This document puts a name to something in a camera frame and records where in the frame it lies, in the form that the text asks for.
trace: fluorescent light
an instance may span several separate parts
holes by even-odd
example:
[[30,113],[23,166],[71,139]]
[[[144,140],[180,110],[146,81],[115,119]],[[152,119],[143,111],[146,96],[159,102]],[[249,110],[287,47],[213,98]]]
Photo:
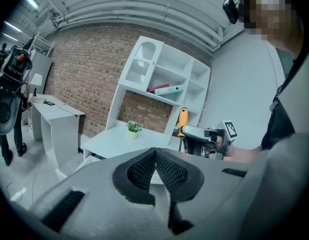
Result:
[[22,32],[19,28],[15,27],[14,25],[11,25],[10,23],[3,21],[4,23],[6,23],[8,26],[12,27],[13,29],[15,29],[16,31]]
[[36,2],[35,1],[33,1],[33,0],[27,0],[28,2],[29,2],[29,4],[31,4],[35,9],[37,9],[38,8],[38,5],[36,4]]
[[7,35],[7,34],[5,34],[5,33],[3,33],[3,34],[4,34],[6,37],[8,37],[8,38],[11,38],[11,39],[13,39],[13,40],[15,40],[15,41],[18,41],[17,39],[11,37],[10,35]]

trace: plant pot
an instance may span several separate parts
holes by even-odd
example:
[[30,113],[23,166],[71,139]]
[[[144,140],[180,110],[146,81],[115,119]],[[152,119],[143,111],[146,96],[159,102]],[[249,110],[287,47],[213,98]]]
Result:
[[128,138],[132,139],[132,140],[137,139],[138,138],[138,132],[132,132],[132,131],[128,130]]

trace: shoe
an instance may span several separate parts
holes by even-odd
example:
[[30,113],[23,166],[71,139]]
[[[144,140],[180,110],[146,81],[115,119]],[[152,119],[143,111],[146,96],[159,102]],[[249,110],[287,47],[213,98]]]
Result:
[[27,152],[27,145],[26,145],[26,143],[23,142],[21,151],[20,152],[18,151],[18,157],[22,157],[24,155],[24,153],[26,153],[26,152]]
[[13,152],[11,149],[9,149],[8,154],[3,158],[6,166],[9,166],[11,164],[13,157]]

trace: orange screwdriver handle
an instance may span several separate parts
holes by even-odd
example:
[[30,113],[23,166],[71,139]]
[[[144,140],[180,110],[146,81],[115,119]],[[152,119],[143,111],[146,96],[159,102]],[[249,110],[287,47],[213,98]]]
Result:
[[180,111],[180,115],[179,115],[179,137],[185,137],[186,135],[184,135],[181,132],[181,127],[182,126],[186,126],[188,124],[188,109],[186,109],[185,107],[183,107]]

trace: table lamp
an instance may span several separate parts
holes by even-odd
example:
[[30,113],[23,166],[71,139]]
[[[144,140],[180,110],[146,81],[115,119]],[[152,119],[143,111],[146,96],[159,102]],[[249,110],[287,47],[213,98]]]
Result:
[[[41,74],[34,74],[31,84],[34,86],[41,86],[43,84],[43,76]],[[37,88],[34,88],[33,97],[37,97]]]

